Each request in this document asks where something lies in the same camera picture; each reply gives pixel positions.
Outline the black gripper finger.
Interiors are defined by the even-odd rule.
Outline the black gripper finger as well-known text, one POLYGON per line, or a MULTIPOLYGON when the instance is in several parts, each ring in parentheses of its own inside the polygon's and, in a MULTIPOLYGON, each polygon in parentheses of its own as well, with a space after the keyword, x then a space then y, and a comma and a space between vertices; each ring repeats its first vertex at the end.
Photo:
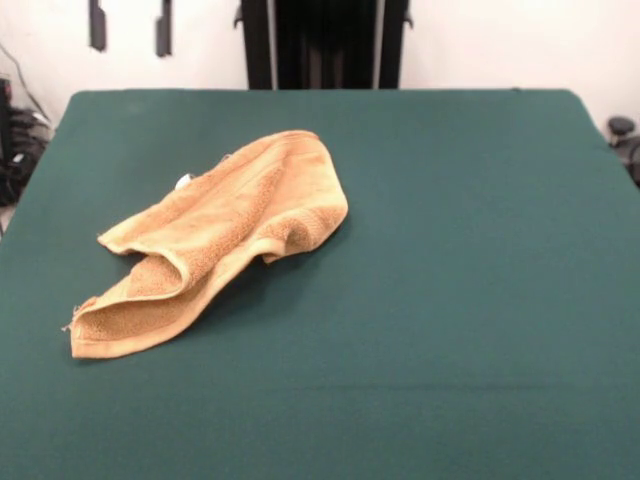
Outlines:
POLYGON ((157 57, 172 55, 172 1, 162 0, 160 15, 155 21, 155 54, 157 57))
POLYGON ((107 48, 106 13, 100 0, 88 1, 89 46, 96 51, 107 48))

